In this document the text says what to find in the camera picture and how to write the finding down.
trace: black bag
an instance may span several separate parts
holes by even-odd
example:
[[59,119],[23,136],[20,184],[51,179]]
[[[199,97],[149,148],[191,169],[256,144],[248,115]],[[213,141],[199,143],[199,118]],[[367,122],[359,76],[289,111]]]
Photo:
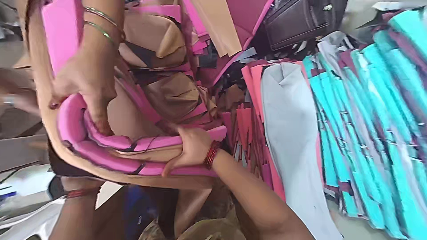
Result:
[[282,0],[264,18],[272,50],[336,31],[347,0]]

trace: green bangle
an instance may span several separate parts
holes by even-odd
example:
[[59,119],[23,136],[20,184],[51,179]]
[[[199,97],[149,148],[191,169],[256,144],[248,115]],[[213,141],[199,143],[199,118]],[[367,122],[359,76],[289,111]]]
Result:
[[122,34],[122,41],[125,41],[125,39],[126,39],[125,32],[119,28],[119,26],[117,25],[117,23],[114,22],[114,20],[110,16],[108,16],[107,14],[105,14],[105,13],[101,12],[100,10],[97,10],[97,9],[95,9],[93,7],[85,6],[84,8],[85,8],[85,11],[87,11],[87,12],[89,12],[91,14],[95,14],[95,15],[97,15],[99,17],[102,17],[105,20],[107,20],[109,23],[113,24],[120,31],[120,33]]
[[94,23],[92,23],[92,22],[89,22],[89,21],[85,21],[85,24],[87,24],[87,25],[90,25],[90,26],[92,26],[92,27],[94,27],[94,28],[96,28],[98,31],[100,31],[101,33],[102,33],[102,35],[104,35],[106,38],[108,38],[108,40],[114,45],[114,46],[116,46],[116,43],[114,42],[114,40],[113,40],[113,38],[104,30],[104,29],[102,29],[102,27],[100,27],[99,25],[97,25],[97,24],[94,24]]

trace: red bangle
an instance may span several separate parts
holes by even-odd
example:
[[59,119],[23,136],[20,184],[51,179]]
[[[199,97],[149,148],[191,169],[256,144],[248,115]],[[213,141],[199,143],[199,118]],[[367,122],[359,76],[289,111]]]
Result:
[[97,195],[99,193],[99,190],[101,188],[90,188],[90,189],[81,189],[81,190],[71,190],[68,192],[67,196],[65,198],[74,198],[74,197],[82,197],[82,196],[89,196],[89,195]]
[[212,168],[212,163],[214,162],[214,158],[216,156],[216,153],[219,149],[220,143],[218,141],[213,141],[211,144],[211,147],[209,148],[209,151],[206,155],[205,160],[203,161],[203,164],[206,166],[207,169]]

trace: grey fabric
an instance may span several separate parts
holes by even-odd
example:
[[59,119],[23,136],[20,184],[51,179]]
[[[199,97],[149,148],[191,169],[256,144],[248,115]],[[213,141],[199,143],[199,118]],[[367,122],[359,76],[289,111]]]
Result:
[[316,162],[316,109],[301,66],[265,69],[261,80],[265,136],[286,203],[317,240],[342,239],[323,194]]

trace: bangle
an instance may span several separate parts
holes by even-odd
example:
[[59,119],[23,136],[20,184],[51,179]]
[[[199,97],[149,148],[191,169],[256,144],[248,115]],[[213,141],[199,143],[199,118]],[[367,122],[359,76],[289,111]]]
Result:
[[15,94],[6,94],[3,96],[3,104],[7,104],[9,106],[15,105]]
[[80,190],[71,190],[68,192],[65,198],[75,198],[75,197],[82,197],[82,196],[90,196],[90,195],[97,195],[99,193],[99,190],[101,188],[89,188],[89,189],[80,189]]
[[107,20],[109,23],[113,24],[120,31],[120,33],[122,35],[122,41],[121,42],[124,42],[126,40],[126,34],[125,34],[125,32],[119,28],[119,26],[117,25],[117,23],[114,22],[114,20],[110,16],[108,16],[107,14],[101,12],[100,10],[97,10],[95,8],[92,8],[92,7],[87,7],[87,6],[85,6],[85,11],[89,12],[91,14],[95,14],[95,15],[97,15],[99,17],[102,17],[105,20]]
[[116,46],[116,43],[114,42],[113,38],[104,29],[102,29],[102,27],[100,27],[98,24],[95,24],[95,23],[92,23],[92,22],[89,22],[89,21],[85,21],[85,24],[96,28],[98,31],[100,31],[102,33],[102,35],[104,35],[106,38],[108,38],[108,40],[114,46]]
[[216,153],[219,149],[219,142],[218,141],[213,141],[211,144],[211,147],[209,148],[209,151],[206,155],[205,160],[203,161],[203,164],[206,166],[207,169],[211,169],[212,168],[212,164],[213,164],[213,160],[216,156]]

